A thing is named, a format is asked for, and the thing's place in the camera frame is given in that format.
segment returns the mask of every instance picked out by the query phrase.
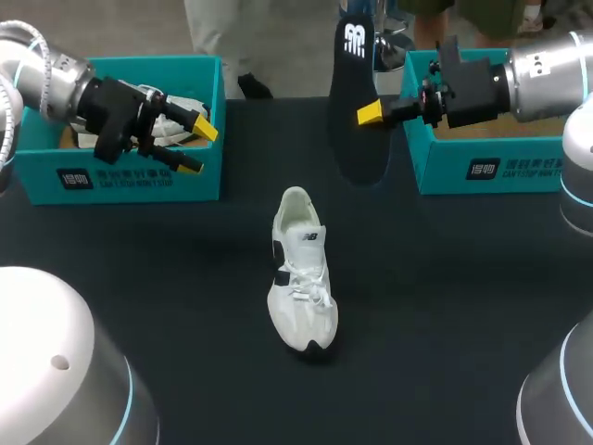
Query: cardboard box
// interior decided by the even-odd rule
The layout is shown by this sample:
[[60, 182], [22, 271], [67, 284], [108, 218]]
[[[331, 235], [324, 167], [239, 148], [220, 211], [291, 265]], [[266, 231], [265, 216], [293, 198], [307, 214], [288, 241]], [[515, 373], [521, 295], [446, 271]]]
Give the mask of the cardboard box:
[[27, 110], [20, 129], [15, 169], [33, 205], [204, 201], [219, 198], [225, 109], [221, 61], [206, 56], [114, 57], [91, 60], [97, 76], [153, 85], [170, 95], [211, 106], [215, 142], [175, 149], [201, 160], [200, 174], [172, 172], [166, 165], [124, 153], [115, 165], [92, 149], [74, 148], [69, 128]]
[[[489, 57], [502, 63], [506, 50], [463, 50], [464, 60]], [[402, 96], [417, 96], [436, 51], [409, 52]], [[496, 121], [437, 129], [422, 118], [404, 122], [418, 189], [423, 195], [555, 192], [560, 189], [561, 135], [565, 118], [518, 123]]]

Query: robotic arm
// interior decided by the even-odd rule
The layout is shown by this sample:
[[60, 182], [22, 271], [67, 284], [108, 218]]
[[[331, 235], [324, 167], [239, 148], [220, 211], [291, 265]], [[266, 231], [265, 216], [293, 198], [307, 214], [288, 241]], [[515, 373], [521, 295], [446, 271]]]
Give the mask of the robotic arm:
[[393, 127], [422, 117], [436, 127], [447, 114], [453, 128], [508, 112], [520, 122], [570, 115], [562, 137], [561, 212], [571, 227], [593, 234], [593, 32], [518, 46], [498, 65], [487, 58], [462, 61], [451, 37], [438, 48], [429, 72], [417, 97], [361, 108], [359, 124]]
[[173, 171], [200, 172], [202, 164], [181, 151], [154, 145], [152, 128], [164, 114], [191, 133], [214, 141], [218, 132], [198, 111], [171, 103], [160, 92], [137, 90], [111, 78], [99, 79], [90, 62], [48, 44], [31, 25], [0, 22], [0, 193], [7, 186], [23, 107], [38, 109], [51, 121], [83, 121], [97, 134], [95, 156], [109, 164], [132, 149]]

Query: pants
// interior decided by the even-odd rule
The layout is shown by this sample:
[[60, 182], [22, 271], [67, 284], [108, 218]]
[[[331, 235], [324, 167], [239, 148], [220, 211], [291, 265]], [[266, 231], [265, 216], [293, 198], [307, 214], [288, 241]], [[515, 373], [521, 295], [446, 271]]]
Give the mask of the pants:
[[457, 5], [460, 15], [492, 40], [515, 37], [523, 20], [524, 0], [398, 0], [402, 10], [435, 16]]
[[237, 78], [251, 71], [250, 48], [270, 0], [183, 0], [198, 54], [219, 56], [228, 99], [245, 98]]

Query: shoe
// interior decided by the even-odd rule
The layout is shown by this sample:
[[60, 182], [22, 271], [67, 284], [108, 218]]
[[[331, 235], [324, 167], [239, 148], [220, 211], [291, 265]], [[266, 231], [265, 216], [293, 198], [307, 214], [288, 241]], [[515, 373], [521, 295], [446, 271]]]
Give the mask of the shoe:
[[544, 21], [541, 14], [537, 16], [536, 19], [528, 19], [524, 17], [523, 23], [519, 27], [519, 31], [517, 32], [519, 35], [529, 35], [541, 32], [544, 29]]
[[272, 227], [274, 283], [268, 310], [290, 348], [317, 354], [327, 350], [337, 329], [337, 305], [325, 260], [325, 227], [300, 187], [284, 192]]
[[[162, 93], [160, 90], [150, 85], [135, 86], [124, 81], [121, 82], [130, 85], [143, 93], [147, 93], [149, 90]], [[175, 105], [186, 109], [194, 109], [206, 119], [210, 119], [209, 108], [198, 100], [190, 99], [188, 97], [178, 97], [176, 95], [170, 95], [169, 99]], [[74, 132], [74, 142], [78, 148], [95, 148], [98, 136], [87, 132], [84, 128], [84, 124], [84, 120], [80, 120], [73, 122], [70, 125]], [[181, 146], [187, 142], [196, 140], [199, 137], [193, 133], [187, 132], [179, 123], [165, 118], [163, 114], [158, 116], [155, 121], [152, 135], [155, 136], [156, 146]], [[137, 144], [138, 141], [135, 137], [132, 137], [132, 142]]]
[[273, 99], [270, 88], [261, 83], [250, 72], [239, 76], [238, 82], [245, 99]]

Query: black table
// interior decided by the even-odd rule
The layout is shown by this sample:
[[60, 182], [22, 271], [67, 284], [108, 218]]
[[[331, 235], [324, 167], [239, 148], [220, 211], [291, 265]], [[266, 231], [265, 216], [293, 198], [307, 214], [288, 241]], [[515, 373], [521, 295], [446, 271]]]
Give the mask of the black table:
[[[325, 107], [230, 103], [221, 202], [34, 208], [15, 186], [0, 265], [81, 292], [151, 388], [163, 445], [516, 443], [525, 376], [593, 308], [593, 241], [555, 195], [420, 197], [400, 130], [385, 179], [355, 188]], [[267, 312], [290, 185], [329, 231], [342, 347], [324, 366], [288, 354]]]

